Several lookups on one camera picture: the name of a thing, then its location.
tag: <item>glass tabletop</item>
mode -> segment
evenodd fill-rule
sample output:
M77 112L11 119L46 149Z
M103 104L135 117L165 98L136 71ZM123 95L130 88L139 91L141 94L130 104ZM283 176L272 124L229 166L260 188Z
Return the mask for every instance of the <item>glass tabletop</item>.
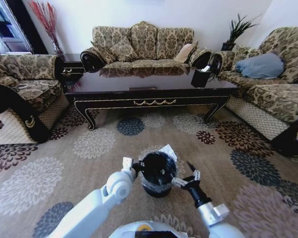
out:
M220 89L237 86L191 67L101 68L85 73L68 93Z

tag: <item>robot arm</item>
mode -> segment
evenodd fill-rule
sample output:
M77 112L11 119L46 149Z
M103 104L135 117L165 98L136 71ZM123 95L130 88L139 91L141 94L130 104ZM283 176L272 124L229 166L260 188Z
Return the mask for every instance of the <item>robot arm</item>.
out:
M106 221L109 211L122 203L132 189L137 172L133 160L124 157L123 169L113 173L106 185L96 189L79 202L61 220L50 238L88 238Z

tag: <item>dark wooden coffee table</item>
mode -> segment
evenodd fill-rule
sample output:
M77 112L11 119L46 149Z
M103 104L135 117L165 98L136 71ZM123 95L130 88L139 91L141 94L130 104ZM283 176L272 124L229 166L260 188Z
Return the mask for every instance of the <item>dark wooden coffee table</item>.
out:
M89 109L213 105L204 118L210 123L237 89L213 74L196 75L195 68L102 68L85 73L66 95L94 130Z

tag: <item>patterned sofa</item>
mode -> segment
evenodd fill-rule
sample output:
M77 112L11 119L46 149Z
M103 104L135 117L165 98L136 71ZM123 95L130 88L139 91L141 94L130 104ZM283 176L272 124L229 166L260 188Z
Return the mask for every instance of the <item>patterned sofa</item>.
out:
M50 55L0 55L0 145L49 138L69 104L56 80L59 64Z
M133 62L113 62L106 64L94 47L81 53L81 61L86 71L98 68L137 68L137 67L205 67L211 51L197 48L187 63L173 60L185 44L192 43L194 31L190 28L157 28L142 21L130 28L97 26L93 28L93 41L110 48L127 38L138 55Z
M267 52L277 54L284 62L279 78L246 78L234 71L237 61ZM280 152L298 155L290 148L296 145L291 142L293 138L285 137L298 133L298 27L272 31L258 49L236 46L232 52L215 53L212 59L219 78L240 87L226 106L271 140Z

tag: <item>black armrest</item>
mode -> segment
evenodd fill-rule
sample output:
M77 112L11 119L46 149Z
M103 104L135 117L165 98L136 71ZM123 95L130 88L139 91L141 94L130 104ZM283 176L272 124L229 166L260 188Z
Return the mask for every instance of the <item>black armrest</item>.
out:
M12 88L0 85L0 113L11 108L21 118L31 138L43 143L49 138L49 130L38 118L38 113Z

